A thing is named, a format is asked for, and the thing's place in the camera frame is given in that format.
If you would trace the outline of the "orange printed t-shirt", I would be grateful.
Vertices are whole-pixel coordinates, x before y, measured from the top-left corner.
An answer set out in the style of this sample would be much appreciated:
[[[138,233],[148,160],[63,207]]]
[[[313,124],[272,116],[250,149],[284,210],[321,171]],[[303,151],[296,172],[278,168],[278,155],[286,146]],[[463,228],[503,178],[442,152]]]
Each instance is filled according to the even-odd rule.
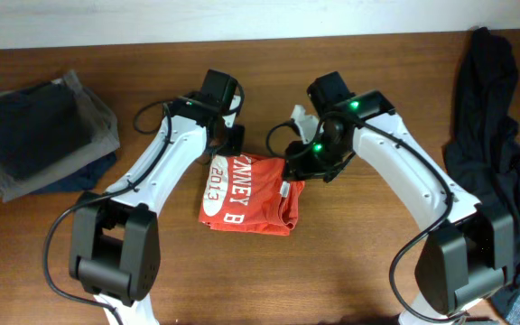
[[[299,221],[304,181],[283,178],[285,161],[251,153],[211,161],[199,222],[212,230],[288,236]]]

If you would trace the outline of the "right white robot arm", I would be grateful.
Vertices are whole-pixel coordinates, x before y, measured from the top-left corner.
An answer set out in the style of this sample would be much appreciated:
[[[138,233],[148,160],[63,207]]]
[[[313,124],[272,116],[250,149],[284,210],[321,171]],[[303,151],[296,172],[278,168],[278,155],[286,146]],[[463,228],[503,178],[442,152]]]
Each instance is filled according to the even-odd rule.
[[[395,107],[378,90],[357,95],[337,72],[307,88],[316,113],[296,106],[287,125],[300,137],[287,147],[287,181],[333,181],[354,157],[371,165],[408,209],[420,232],[401,248],[395,270],[422,245],[414,269],[419,293],[402,302],[402,324],[460,324],[467,311],[512,282],[513,219],[485,206],[444,172],[414,140]]]

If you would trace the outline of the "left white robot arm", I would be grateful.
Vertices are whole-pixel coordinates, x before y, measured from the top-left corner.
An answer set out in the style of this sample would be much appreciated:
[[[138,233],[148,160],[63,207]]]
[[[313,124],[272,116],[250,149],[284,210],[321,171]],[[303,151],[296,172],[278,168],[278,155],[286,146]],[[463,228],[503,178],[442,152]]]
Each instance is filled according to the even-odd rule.
[[[244,91],[208,70],[200,89],[160,102],[162,122],[140,158],[104,193],[85,192],[73,217],[69,273],[111,324],[154,324],[149,292],[161,264],[158,217],[181,176],[204,153],[238,155]]]

